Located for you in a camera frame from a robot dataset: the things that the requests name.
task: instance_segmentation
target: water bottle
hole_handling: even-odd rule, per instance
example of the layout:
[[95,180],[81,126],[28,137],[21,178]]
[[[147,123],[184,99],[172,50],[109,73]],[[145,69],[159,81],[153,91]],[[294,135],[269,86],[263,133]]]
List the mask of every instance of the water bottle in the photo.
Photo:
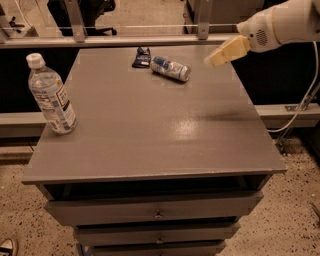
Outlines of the water bottle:
[[59,74],[46,66],[39,53],[29,54],[27,62],[29,89],[51,129],[58,134],[73,131],[77,118]]
[[182,82],[188,81],[191,72],[190,67],[159,56],[152,58],[150,68],[154,72],[178,79]]

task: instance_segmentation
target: drawer handle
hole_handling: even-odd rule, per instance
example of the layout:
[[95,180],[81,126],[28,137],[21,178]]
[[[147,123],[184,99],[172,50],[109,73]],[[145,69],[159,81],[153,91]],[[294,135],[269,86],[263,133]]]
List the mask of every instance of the drawer handle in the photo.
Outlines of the drawer handle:
[[157,210],[157,213],[156,213],[156,215],[154,216],[154,218],[155,218],[156,220],[161,220],[161,219],[163,219],[163,215],[160,213],[160,210],[159,210],[159,209]]
[[163,244],[163,240],[159,237],[158,240],[156,241],[156,244]]

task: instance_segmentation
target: drawer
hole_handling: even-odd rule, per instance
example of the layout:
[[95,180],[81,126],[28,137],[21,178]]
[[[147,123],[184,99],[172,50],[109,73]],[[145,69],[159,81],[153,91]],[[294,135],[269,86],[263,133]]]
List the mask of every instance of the drawer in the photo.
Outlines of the drawer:
[[205,241],[163,245],[93,247],[94,256],[213,256],[220,253],[224,242]]
[[125,244],[165,244],[172,242],[225,240],[231,238],[238,223],[204,221],[152,222],[109,225],[102,228],[75,230],[76,239],[85,246]]
[[62,225],[166,221],[248,215],[259,192],[48,202],[46,210]]

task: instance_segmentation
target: terrazzo floor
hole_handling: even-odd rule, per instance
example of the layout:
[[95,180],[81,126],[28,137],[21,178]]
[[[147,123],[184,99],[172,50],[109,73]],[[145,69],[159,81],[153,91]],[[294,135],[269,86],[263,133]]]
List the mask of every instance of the terrazzo floor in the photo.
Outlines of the terrazzo floor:
[[[271,178],[264,199],[240,219],[241,228],[219,256],[320,255],[319,218],[311,207],[320,208],[319,164],[299,136],[289,137],[285,150],[288,171]],[[21,184],[25,168],[0,166],[0,241],[15,238],[19,256],[78,255],[72,229],[44,210],[46,199],[36,187]]]

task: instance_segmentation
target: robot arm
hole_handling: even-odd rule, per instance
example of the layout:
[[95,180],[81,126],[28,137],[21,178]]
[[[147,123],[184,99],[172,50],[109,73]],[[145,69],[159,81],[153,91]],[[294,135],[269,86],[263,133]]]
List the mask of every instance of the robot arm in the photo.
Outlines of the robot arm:
[[265,52],[292,42],[320,40],[320,1],[289,0],[237,25],[251,51]]
[[292,42],[320,41],[320,0],[289,0],[256,13],[237,25],[231,38],[207,58],[217,66],[253,52],[265,52]]

